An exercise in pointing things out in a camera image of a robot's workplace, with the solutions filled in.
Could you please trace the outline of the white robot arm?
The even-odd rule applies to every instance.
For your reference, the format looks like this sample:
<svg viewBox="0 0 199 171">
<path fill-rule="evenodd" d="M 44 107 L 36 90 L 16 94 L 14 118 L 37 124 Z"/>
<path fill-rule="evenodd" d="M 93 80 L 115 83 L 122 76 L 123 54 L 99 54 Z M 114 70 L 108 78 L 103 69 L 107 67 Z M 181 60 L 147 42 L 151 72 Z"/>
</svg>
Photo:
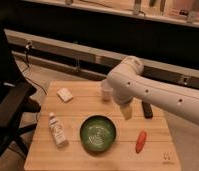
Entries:
<svg viewBox="0 0 199 171">
<path fill-rule="evenodd" d="M 199 90 L 148 79 L 143 69 L 139 58 L 127 56 L 108 73 L 114 101 L 128 106 L 138 98 L 199 125 Z"/>
</svg>

